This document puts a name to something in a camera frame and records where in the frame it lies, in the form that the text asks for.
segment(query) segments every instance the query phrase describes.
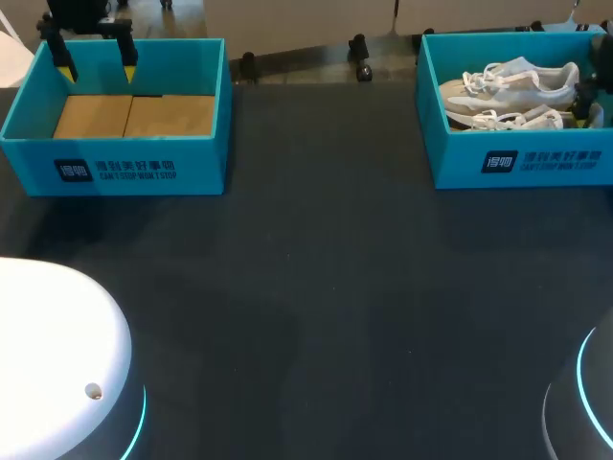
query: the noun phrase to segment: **brown cardboard box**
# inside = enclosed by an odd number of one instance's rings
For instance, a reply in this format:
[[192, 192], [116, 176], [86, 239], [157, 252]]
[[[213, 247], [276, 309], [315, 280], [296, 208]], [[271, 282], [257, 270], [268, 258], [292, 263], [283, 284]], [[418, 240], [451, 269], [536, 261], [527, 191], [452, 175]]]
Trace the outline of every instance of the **brown cardboard box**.
[[215, 96], [135, 97], [124, 137], [211, 135]]
[[55, 139], [123, 137], [132, 96], [68, 96]]

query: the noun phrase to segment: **caster wheel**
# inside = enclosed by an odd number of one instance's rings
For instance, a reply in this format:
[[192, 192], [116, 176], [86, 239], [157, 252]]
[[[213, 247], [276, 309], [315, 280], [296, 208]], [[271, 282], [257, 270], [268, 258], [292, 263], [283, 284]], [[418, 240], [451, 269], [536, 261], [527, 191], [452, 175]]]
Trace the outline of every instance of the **caster wheel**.
[[373, 80], [373, 69], [371, 69], [370, 65], [362, 65], [355, 69], [355, 76], [357, 80], [362, 81], [372, 81]]

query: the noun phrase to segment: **shoelace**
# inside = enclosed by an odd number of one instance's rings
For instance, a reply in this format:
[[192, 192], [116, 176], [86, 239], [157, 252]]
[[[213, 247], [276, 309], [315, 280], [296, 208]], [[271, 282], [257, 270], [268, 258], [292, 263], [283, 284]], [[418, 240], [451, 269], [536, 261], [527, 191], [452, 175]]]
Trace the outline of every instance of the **shoelace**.
[[471, 129], [480, 129], [488, 131], [499, 131], [507, 129], [519, 129], [526, 123], [526, 119], [521, 113], [505, 113], [497, 115], [495, 110], [486, 110], [479, 115], [472, 117]]
[[498, 89], [508, 88], [509, 86], [504, 84], [504, 79], [496, 76], [496, 74], [491, 71], [491, 69], [499, 65], [500, 63], [498, 62], [486, 65], [486, 68], [483, 70], [483, 74], [469, 74], [468, 72], [464, 72], [462, 74], [462, 80], [464, 80], [464, 87], [466, 88], [466, 91], [468, 91], [470, 94], [477, 94], [487, 87]]

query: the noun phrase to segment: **box wall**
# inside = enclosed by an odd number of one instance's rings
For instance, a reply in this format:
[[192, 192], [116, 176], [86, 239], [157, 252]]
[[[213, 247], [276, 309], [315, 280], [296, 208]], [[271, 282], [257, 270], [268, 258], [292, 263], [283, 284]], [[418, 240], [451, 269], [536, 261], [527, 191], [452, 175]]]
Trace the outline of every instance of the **box wall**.
[[52, 138], [68, 96], [64, 80], [53, 65], [47, 44], [41, 44], [17, 92], [0, 138]]

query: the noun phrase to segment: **white dome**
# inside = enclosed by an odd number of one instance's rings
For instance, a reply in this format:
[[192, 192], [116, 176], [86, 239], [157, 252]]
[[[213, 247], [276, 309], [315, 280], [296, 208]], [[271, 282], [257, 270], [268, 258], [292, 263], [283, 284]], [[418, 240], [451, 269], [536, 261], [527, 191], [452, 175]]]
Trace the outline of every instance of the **white dome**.
[[57, 458], [85, 439], [118, 399], [131, 354], [124, 315], [98, 283], [0, 258], [0, 459]]

